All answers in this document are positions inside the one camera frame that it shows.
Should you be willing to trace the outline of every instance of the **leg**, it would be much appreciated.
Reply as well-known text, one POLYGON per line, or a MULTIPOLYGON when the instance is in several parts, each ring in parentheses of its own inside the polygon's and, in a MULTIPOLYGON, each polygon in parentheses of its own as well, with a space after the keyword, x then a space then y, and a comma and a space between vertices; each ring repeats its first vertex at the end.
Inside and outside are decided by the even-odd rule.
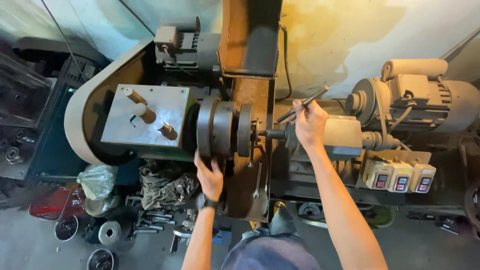
POLYGON ((293 221, 292 215, 286 208, 280 208, 272 218, 270 223, 270 234, 291 233, 296 236, 300 236, 297 231, 297 226, 293 221))

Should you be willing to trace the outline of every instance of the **metal bowl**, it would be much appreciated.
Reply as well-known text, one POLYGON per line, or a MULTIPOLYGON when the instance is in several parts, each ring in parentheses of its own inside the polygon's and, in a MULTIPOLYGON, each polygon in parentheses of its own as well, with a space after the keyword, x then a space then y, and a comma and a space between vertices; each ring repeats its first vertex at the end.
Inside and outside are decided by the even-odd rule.
POLYGON ((113 270, 114 266, 113 254, 104 248, 94 251, 87 262, 87 270, 113 270))
POLYGON ((55 223, 54 234, 59 241, 65 242, 72 239, 77 234, 77 231, 78 219, 76 216, 71 216, 55 223))

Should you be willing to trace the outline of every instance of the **open-end wrench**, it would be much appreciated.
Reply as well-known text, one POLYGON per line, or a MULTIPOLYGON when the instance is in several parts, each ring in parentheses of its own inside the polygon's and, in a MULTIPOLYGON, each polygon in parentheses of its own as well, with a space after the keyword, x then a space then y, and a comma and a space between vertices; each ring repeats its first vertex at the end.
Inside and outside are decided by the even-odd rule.
POLYGON ((258 175, 257 175, 257 187, 255 189, 255 193, 253 194, 253 198, 258 199, 260 195, 258 194, 258 188, 260 187, 260 178, 262 177, 262 164, 263 160, 258 161, 258 175))

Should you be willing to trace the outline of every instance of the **floor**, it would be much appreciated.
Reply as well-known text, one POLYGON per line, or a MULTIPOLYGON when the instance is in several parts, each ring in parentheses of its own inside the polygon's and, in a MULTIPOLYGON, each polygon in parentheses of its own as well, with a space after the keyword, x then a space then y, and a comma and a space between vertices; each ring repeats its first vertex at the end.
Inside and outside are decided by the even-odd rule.
MULTIPOLYGON (((467 239, 436 228, 428 221, 407 220, 398 212, 393 225, 374 230, 389 268, 392 269, 478 269, 480 241, 467 239)), ((222 225, 230 224, 232 242, 249 229, 246 221, 220 217, 222 225)), ((30 217, 18 209, 0 211, 0 269, 76 270, 86 269, 90 254, 100 246, 86 244, 78 233, 67 242, 58 241, 53 234, 54 222, 30 217)), ((340 269, 328 231, 297 224, 311 253, 324 269, 340 269)), ((180 269, 186 245, 179 244, 171 254, 173 234, 171 225, 159 234, 141 234, 127 245, 110 247, 117 255, 122 269, 180 269)), ((219 269, 228 246, 212 245, 212 269, 219 269)))

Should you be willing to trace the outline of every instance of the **machine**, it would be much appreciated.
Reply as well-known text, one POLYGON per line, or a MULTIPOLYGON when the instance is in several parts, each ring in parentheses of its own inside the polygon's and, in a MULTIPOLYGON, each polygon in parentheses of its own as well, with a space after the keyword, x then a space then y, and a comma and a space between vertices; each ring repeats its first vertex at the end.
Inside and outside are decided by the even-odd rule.
MULTIPOLYGON (((313 198, 298 193, 314 176, 294 127, 273 120, 289 110, 275 103, 281 4, 274 16, 235 30, 229 24, 249 18, 233 12, 236 5, 224 8, 222 35, 199 33, 198 18, 163 22, 153 39, 84 84, 65 114, 77 155, 117 166, 134 157, 192 161, 198 148, 230 164, 222 213, 233 217, 265 221, 271 194, 313 198), (262 42, 269 47, 255 51, 262 42)), ((459 133, 480 113, 478 90, 443 80, 447 68, 440 59, 390 60, 381 77, 362 79, 346 100, 335 100, 344 110, 330 114, 324 144, 345 185, 404 202, 432 189, 432 153, 412 151, 409 137, 459 133)))

